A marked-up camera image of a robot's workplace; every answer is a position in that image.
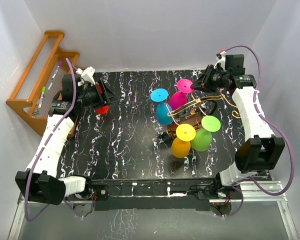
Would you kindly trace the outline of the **blue wine glass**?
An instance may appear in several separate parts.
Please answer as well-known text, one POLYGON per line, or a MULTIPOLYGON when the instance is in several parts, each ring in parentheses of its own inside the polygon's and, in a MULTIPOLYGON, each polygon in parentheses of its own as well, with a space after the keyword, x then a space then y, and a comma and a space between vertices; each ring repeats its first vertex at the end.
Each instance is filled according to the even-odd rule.
POLYGON ((168 115, 172 111, 170 105, 166 103, 168 95, 168 91, 164 88, 157 88, 150 94, 150 99, 153 102, 158 103, 156 107, 156 116, 158 122, 162 125, 170 125, 173 122, 172 117, 168 115))

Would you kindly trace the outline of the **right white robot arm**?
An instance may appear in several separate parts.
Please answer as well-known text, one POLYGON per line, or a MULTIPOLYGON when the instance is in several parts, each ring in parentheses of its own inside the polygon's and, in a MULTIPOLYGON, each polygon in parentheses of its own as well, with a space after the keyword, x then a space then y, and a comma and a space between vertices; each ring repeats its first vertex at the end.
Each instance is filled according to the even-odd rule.
POLYGON ((223 199, 230 194, 232 184, 273 170, 285 148, 285 141, 275 136, 264 119, 255 77, 245 73, 244 55, 222 51, 217 58, 217 63, 208 65, 191 88, 206 93, 225 88, 242 121, 245 142, 236 151, 234 163, 219 173, 220 181, 212 187, 213 194, 223 199))

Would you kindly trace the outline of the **magenta wine glass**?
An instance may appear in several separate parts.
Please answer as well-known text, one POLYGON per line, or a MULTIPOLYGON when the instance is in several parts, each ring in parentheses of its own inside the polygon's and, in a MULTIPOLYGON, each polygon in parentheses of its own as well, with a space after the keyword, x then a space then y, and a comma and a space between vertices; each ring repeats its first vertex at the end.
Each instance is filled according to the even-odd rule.
POLYGON ((193 82, 186 78, 182 78, 177 82, 178 91, 172 95, 168 102, 173 111, 187 103, 187 94, 191 94, 194 91, 191 87, 192 84, 193 82))

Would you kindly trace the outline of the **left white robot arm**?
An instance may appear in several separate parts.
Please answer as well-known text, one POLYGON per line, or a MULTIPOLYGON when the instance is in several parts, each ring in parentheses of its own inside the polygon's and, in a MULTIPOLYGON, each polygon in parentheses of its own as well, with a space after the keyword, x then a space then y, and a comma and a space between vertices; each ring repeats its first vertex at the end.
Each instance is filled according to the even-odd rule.
POLYGON ((91 76, 67 74, 62 89, 53 97, 47 124, 37 151, 25 171, 18 171, 15 182, 30 202, 59 205, 64 198, 77 194, 87 200, 92 185, 84 176, 57 178, 57 167, 67 137, 81 110, 100 109, 118 101, 109 86, 94 73, 91 76))

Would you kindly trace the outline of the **red wine glass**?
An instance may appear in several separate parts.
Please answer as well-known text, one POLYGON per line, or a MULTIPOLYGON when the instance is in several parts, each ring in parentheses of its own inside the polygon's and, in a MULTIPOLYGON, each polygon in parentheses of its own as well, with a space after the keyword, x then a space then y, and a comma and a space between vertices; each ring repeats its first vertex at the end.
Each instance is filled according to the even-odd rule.
POLYGON ((108 111, 109 111, 109 106, 108 106, 108 105, 105 105, 105 106, 103 106, 103 107, 97 108, 97 109, 95 110, 95 112, 96 112, 98 115, 104 115, 104 114, 106 114, 108 111))

